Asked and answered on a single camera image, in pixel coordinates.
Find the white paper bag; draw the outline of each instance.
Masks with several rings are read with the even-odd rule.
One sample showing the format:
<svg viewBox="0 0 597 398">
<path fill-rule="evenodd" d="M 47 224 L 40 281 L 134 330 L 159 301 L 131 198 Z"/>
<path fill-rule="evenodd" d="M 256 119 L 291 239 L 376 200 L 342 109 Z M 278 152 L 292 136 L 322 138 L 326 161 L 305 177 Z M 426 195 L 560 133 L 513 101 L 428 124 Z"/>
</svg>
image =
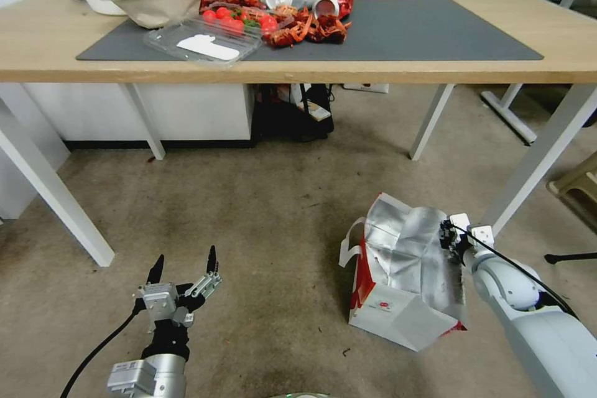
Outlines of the white paper bag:
<svg viewBox="0 0 597 398">
<path fill-rule="evenodd" d="M 420 351 L 451 330 L 465 330 L 461 268 L 439 243 L 446 214 L 410 208 L 381 193 L 367 218 L 342 241 L 340 266 L 358 255 L 348 323 Z M 361 244 L 349 235 L 364 224 Z"/>
</svg>

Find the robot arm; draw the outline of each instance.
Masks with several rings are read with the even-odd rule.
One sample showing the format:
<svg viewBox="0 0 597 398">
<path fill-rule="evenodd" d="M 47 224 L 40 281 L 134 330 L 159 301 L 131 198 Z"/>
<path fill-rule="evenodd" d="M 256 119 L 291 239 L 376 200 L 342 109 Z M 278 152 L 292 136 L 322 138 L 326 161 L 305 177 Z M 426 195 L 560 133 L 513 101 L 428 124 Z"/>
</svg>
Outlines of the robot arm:
<svg viewBox="0 0 597 398">
<path fill-rule="evenodd" d="M 539 284 L 455 226 L 493 248 L 491 227 L 471 227 L 464 214 L 450 216 L 442 226 L 442 246 L 473 276 L 477 293 L 503 325 L 514 354 L 540 395 L 597 396 L 595 337 L 579 320 L 546 300 L 548 294 Z M 530 267 L 516 263 L 539 278 Z"/>
<path fill-rule="evenodd" d="M 160 283 L 163 256 L 150 271 L 147 284 L 139 286 L 136 307 L 147 310 L 151 344 L 141 359 L 115 364 L 108 378 L 108 391 L 121 398 L 184 398 L 187 390 L 185 365 L 189 357 L 187 329 L 193 312 L 215 292 L 222 278 L 212 246 L 207 273 L 194 284 Z"/>
</svg>

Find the white paper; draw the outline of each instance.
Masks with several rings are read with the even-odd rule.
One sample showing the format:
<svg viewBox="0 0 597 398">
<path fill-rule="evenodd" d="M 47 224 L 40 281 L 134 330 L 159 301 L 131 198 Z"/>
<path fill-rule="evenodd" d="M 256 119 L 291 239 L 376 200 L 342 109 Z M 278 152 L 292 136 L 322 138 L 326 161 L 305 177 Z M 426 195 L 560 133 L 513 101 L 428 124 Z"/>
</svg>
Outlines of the white paper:
<svg viewBox="0 0 597 398">
<path fill-rule="evenodd" d="M 176 46 L 193 53 L 203 54 L 221 60 L 232 60 L 239 57 L 238 50 L 214 44 L 216 38 L 209 34 L 195 34 L 181 40 Z"/>
</svg>

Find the bag handle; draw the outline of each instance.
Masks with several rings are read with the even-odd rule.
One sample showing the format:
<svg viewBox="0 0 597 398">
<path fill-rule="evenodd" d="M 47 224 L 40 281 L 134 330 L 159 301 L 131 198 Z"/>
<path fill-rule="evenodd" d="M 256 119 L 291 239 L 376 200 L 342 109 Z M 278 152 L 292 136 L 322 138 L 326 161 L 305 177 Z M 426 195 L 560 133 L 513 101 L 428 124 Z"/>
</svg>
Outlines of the bag handle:
<svg viewBox="0 0 597 398">
<path fill-rule="evenodd" d="M 351 247 L 350 249 L 348 249 L 348 243 L 349 243 L 349 238 L 350 238 L 350 232 L 352 232 L 353 228 L 359 224 L 364 224 L 365 223 L 365 218 L 358 218 L 351 226 L 350 229 L 348 229 L 348 233 L 346 234 L 346 237 L 344 240 L 342 240 L 342 242 L 340 243 L 340 259 L 338 260 L 338 264 L 342 267 L 346 267 L 348 261 L 357 254 L 361 254 L 361 246 L 360 245 L 356 245 Z"/>
</svg>

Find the wooden table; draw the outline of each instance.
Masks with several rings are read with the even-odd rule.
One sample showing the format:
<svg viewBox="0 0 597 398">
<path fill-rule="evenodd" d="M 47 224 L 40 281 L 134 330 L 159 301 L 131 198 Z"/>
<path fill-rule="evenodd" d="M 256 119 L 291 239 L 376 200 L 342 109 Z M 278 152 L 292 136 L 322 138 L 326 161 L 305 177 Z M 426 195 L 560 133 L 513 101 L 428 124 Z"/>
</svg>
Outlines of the wooden table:
<svg viewBox="0 0 597 398">
<path fill-rule="evenodd" d="M 574 83 L 482 222 L 506 224 L 597 108 L 597 22 L 544 0 L 454 0 L 544 56 L 533 61 L 239 62 L 226 71 L 187 62 L 75 57 L 124 19 L 76 0 L 26 0 L 0 10 L 0 81 L 119 83 L 158 159 L 164 149 L 135 83 L 439 84 L 410 155 L 417 160 L 456 83 Z M 114 252 L 0 99 L 0 147 L 101 266 Z"/>
</svg>

